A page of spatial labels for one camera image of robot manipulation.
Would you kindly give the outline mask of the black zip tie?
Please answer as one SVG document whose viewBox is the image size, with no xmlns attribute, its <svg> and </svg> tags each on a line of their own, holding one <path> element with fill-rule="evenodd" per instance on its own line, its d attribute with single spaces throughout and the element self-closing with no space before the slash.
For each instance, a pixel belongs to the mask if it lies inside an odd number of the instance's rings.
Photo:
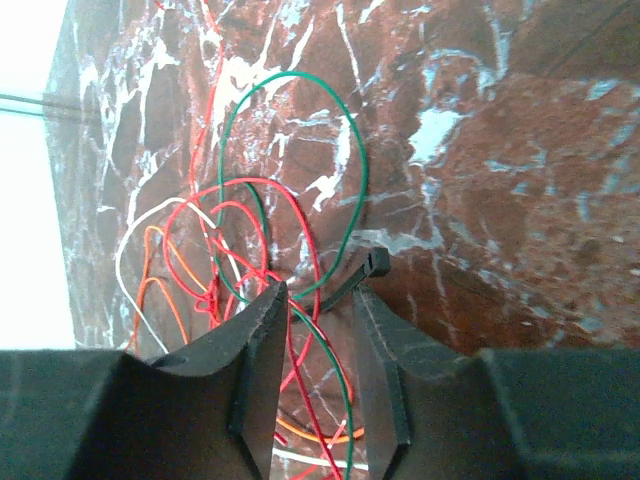
<svg viewBox="0 0 640 480">
<path fill-rule="evenodd" d="M 320 311 L 326 312 L 332 309 L 365 279 L 384 277 L 390 270 L 391 261 L 388 249 L 372 247 L 368 250 L 363 264 L 334 293 L 320 303 Z"/>
</svg>

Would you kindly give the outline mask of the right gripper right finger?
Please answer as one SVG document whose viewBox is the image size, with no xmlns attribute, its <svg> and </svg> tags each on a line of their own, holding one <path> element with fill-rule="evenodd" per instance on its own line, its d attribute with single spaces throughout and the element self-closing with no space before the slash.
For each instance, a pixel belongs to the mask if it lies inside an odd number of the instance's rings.
<svg viewBox="0 0 640 480">
<path fill-rule="evenodd" d="M 635 479 L 635 349 L 462 355 L 354 291 L 353 332 L 373 479 Z"/>
</svg>

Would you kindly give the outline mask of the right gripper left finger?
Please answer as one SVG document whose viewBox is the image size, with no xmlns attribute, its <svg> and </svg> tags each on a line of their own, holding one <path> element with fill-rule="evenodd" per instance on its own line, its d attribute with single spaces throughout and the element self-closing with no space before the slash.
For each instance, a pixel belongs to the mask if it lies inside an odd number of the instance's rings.
<svg viewBox="0 0 640 480">
<path fill-rule="evenodd" d="M 110 350 L 1 354 L 5 479 L 265 479 L 287 287 L 151 361 Z"/>
</svg>

